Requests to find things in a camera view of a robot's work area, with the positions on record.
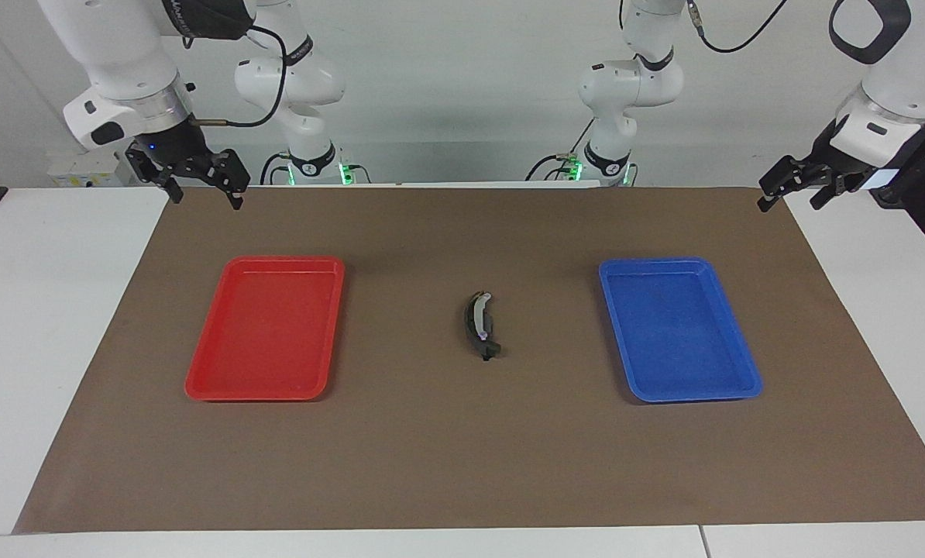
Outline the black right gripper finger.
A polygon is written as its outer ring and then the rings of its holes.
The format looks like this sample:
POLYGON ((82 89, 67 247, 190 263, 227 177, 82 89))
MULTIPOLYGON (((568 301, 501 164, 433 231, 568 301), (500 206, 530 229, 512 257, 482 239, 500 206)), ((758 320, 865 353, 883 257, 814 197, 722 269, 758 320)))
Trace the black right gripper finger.
POLYGON ((233 211, 239 211, 244 202, 243 195, 251 181, 242 159, 235 150, 226 149, 212 154, 210 163, 210 185, 226 196, 233 211))
POLYGON ((172 167, 160 168, 156 166, 150 156, 136 146, 126 148, 126 159, 138 180, 143 181, 143 183, 154 184, 160 190, 165 191, 173 204, 182 202, 184 193, 175 177, 173 177, 172 167))

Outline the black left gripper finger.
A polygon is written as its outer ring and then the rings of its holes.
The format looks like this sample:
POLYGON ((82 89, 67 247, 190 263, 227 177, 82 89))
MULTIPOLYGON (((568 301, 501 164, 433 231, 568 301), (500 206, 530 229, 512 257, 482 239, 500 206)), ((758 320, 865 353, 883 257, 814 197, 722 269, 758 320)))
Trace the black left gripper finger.
POLYGON ((814 211, 820 211, 828 202, 837 198, 838 195, 844 194, 845 191, 845 177, 831 177, 827 180, 827 183, 810 198, 810 206, 812 206, 814 211))
POLYGON ((787 155, 775 162, 758 181, 762 197, 757 201, 761 212, 770 212, 785 195, 803 190, 803 164, 787 155))

